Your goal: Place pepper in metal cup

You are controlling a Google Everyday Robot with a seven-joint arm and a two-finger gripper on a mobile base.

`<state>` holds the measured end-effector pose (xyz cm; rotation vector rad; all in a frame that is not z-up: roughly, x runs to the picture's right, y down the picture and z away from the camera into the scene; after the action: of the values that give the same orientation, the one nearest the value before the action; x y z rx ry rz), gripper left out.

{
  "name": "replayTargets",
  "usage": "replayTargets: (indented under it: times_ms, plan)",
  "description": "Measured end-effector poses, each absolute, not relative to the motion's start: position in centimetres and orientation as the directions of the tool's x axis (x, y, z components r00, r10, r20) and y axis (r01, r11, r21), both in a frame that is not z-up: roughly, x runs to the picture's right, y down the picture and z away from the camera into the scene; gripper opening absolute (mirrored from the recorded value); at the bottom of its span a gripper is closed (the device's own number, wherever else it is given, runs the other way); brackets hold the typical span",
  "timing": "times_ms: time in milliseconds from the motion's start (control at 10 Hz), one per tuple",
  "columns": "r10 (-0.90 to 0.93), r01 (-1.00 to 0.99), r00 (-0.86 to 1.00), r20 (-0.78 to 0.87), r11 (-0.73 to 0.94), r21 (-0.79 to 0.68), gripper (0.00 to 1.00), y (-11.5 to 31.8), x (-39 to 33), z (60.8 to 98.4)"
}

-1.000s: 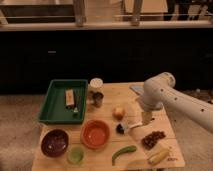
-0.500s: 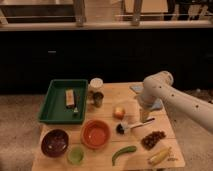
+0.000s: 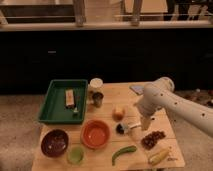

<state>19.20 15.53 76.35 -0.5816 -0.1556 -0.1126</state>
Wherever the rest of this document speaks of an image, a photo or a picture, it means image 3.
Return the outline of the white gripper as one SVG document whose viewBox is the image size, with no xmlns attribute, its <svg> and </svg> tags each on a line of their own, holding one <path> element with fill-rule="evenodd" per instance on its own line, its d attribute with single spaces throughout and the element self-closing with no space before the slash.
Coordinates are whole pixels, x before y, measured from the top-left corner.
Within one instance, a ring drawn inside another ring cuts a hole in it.
<svg viewBox="0 0 213 171">
<path fill-rule="evenodd" d="M 149 129 L 151 123 L 153 122 L 151 116 L 154 115 L 156 111 L 162 109 L 159 97 L 143 96 L 135 103 L 135 106 L 138 109 L 139 113 L 142 115 L 140 117 L 141 130 L 146 131 Z"/>
</svg>

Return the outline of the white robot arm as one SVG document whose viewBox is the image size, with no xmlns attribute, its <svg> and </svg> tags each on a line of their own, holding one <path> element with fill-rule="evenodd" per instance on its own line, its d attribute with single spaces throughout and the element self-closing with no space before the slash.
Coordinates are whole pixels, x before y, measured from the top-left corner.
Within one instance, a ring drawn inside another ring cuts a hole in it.
<svg viewBox="0 0 213 171">
<path fill-rule="evenodd" d="M 149 128 L 151 116 L 161 107 L 179 115 L 213 137 L 213 109 L 175 95 L 174 88 L 174 82 L 168 77 L 161 77 L 144 85 L 143 97 L 136 103 L 140 113 L 141 129 Z"/>
</svg>

